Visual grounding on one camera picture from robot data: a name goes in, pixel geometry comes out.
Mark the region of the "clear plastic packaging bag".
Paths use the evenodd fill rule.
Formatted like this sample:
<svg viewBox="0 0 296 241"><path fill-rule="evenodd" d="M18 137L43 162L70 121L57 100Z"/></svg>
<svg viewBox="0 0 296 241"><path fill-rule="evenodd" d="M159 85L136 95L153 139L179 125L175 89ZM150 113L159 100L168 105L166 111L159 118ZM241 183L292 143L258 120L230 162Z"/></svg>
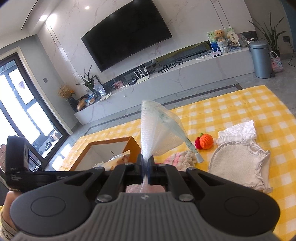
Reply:
<svg viewBox="0 0 296 241"><path fill-rule="evenodd" d="M142 101L140 123L143 184L136 188L138 193L160 192L159 187L148 184L148 173L152 169L148 163L150 157L157 157L185 143L192 154L194 163L202 163L204 159L195 148L182 125L180 118L153 100Z"/></svg>

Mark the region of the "pink white knit scrunchie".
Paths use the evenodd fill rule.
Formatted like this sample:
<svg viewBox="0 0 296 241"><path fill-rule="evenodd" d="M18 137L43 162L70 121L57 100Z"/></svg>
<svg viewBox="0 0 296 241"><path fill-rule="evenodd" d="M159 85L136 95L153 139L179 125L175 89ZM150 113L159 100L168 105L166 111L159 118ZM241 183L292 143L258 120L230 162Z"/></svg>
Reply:
<svg viewBox="0 0 296 241"><path fill-rule="evenodd" d="M178 171L186 171L197 163L195 154L192 151L177 152L165 159L164 164L173 165Z"/></svg>

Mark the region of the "orange cardboard box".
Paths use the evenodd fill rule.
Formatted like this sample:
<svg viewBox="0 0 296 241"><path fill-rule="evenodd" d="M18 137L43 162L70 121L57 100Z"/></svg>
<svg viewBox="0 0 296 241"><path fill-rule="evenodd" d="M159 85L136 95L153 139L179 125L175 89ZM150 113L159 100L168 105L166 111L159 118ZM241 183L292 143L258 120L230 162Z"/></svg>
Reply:
<svg viewBox="0 0 296 241"><path fill-rule="evenodd" d="M141 149L133 137L86 141L78 149L71 150L64 168L67 171L87 170L126 151L130 151L129 161L136 162Z"/></svg>

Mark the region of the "orange crocheted fruit toy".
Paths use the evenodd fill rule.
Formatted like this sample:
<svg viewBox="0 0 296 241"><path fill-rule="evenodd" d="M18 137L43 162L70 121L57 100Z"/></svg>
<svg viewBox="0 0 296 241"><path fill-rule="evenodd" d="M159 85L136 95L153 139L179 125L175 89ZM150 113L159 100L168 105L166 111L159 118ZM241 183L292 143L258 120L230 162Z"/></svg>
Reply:
<svg viewBox="0 0 296 241"><path fill-rule="evenodd" d="M213 137L209 134L201 133L199 137L195 140L195 147L198 150L208 150L214 145Z"/></svg>

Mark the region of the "white baby bib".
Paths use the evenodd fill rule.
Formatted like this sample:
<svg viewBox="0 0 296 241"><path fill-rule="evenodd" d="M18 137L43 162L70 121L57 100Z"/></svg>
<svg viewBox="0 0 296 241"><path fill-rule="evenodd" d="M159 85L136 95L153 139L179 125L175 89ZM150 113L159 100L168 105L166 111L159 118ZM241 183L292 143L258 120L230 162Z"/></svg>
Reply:
<svg viewBox="0 0 296 241"><path fill-rule="evenodd" d="M227 142L213 153L208 172L264 193L271 193L269 166L271 152L258 144Z"/></svg>

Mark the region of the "white folded cloth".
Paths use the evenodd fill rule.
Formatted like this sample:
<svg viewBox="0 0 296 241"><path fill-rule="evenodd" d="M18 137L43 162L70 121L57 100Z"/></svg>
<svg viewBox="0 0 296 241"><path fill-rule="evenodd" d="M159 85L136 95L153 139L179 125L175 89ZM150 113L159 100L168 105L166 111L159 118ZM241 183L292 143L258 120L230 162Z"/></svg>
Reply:
<svg viewBox="0 0 296 241"><path fill-rule="evenodd" d="M244 123L238 123L218 132L216 144L219 146L227 142L247 142L255 143L257 138L254 121L250 120Z"/></svg>

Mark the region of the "white wifi router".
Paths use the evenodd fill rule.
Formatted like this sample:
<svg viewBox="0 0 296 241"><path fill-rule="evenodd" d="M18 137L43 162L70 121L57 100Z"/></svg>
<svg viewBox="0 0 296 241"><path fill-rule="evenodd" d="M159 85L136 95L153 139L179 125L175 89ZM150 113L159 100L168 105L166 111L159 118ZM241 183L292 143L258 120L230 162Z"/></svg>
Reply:
<svg viewBox="0 0 296 241"><path fill-rule="evenodd" d="M149 79L149 73L147 71L146 66L133 70L133 73L137 78L137 83L141 83Z"/></svg>

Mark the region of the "dried yellow flower vase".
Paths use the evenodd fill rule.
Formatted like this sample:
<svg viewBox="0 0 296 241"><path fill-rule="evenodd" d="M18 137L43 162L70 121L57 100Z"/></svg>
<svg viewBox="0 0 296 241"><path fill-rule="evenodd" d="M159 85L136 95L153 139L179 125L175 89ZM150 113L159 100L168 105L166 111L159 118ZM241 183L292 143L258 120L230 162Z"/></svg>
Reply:
<svg viewBox="0 0 296 241"><path fill-rule="evenodd" d="M75 91L69 85L67 84L61 85L58 90L58 95L69 102L74 112L78 111L77 109L78 102L73 97L75 95Z"/></svg>

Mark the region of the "potted plant on console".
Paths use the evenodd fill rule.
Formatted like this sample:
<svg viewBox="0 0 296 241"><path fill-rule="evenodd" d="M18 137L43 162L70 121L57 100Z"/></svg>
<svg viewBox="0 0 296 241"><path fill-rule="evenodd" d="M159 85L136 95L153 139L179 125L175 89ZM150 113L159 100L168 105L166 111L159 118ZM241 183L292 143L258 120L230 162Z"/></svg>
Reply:
<svg viewBox="0 0 296 241"><path fill-rule="evenodd" d="M76 85L82 85L86 87L91 92L91 96L95 101L100 101L102 97L106 96L106 90L101 84L99 78L96 75L92 75L91 72L92 65L83 75L80 75L82 83L77 83Z"/></svg>

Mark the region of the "white marble TV console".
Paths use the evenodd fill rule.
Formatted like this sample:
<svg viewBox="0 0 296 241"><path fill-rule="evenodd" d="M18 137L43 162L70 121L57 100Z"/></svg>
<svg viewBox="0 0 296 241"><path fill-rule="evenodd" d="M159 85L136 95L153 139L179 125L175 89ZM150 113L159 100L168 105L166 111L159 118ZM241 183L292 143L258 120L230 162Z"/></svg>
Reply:
<svg viewBox="0 0 296 241"><path fill-rule="evenodd" d="M218 57L204 56L187 61L149 79L116 90L106 100L96 102L75 113L82 125L141 104L144 99L159 99L194 87L254 72L248 48Z"/></svg>

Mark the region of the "yellow white checkered cloth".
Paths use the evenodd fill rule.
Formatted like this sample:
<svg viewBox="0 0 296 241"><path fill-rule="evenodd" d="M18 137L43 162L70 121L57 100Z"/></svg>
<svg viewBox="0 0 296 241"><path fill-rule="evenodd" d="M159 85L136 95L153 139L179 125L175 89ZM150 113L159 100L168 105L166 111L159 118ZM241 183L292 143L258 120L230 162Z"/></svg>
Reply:
<svg viewBox="0 0 296 241"><path fill-rule="evenodd" d="M254 121L256 142L271 152L269 185L280 207L274 233L295 236L295 116L266 86L260 85L173 109L191 141L206 133L213 138L228 127Z"/></svg>

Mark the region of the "blue-grey cylindrical trash bin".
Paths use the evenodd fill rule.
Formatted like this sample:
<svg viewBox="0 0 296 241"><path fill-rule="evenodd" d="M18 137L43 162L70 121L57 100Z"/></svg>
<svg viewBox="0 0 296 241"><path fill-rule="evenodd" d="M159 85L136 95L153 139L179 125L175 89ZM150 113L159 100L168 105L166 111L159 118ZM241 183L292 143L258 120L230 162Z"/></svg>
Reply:
<svg viewBox="0 0 296 241"><path fill-rule="evenodd" d="M249 43L255 76L262 79L271 77L272 66L268 52L268 43L265 40Z"/></svg>

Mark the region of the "pastel woven handbag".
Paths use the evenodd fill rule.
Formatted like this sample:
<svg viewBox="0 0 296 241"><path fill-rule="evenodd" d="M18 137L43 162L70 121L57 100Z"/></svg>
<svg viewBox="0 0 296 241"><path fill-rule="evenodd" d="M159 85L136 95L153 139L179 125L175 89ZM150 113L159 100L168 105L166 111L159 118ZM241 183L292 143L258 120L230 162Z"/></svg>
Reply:
<svg viewBox="0 0 296 241"><path fill-rule="evenodd" d="M271 51L270 52L270 59L271 59L271 67L273 72L275 73L279 73L283 71L283 65L281 63L281 59L278 56L278 54L276 54L276 52Z"/></svg>

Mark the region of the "tall green floor plant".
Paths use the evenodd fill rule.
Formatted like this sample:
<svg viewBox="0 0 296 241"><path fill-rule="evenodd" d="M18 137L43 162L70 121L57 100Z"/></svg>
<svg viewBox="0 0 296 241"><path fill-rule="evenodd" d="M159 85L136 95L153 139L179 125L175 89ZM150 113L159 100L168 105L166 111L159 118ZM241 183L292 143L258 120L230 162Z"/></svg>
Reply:
<svg viewBox="0 0 296 241"><path fill-rule="evenodd" d="M259 30L259 32L263 35L263 38L258 37L257 34L251 37L251 40L266 40L267 44L270 47L271 51L274 51L276 54L280 56L280 48L278 45L278 39L281 35L283 35L286 31L278 32L278 25L283 21L284 17L280 18L280 20L276 23L273 22L272 14L269 12L269 22L263 22L260 24L259 21L252 19L252 21L247 20L251 23L255 30Z"/></svg>

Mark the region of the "black wall television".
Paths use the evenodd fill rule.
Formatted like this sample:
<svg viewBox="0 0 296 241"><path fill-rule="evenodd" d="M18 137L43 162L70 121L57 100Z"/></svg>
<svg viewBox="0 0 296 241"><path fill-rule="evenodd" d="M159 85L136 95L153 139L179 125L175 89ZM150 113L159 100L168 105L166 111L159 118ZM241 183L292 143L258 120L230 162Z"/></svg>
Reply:
<svg viewBox="0 0 296 241"><path fill-rule="evenodd" d="M81 40L103 72L171 37L153 1L131 1L98 23Z"/></svg>

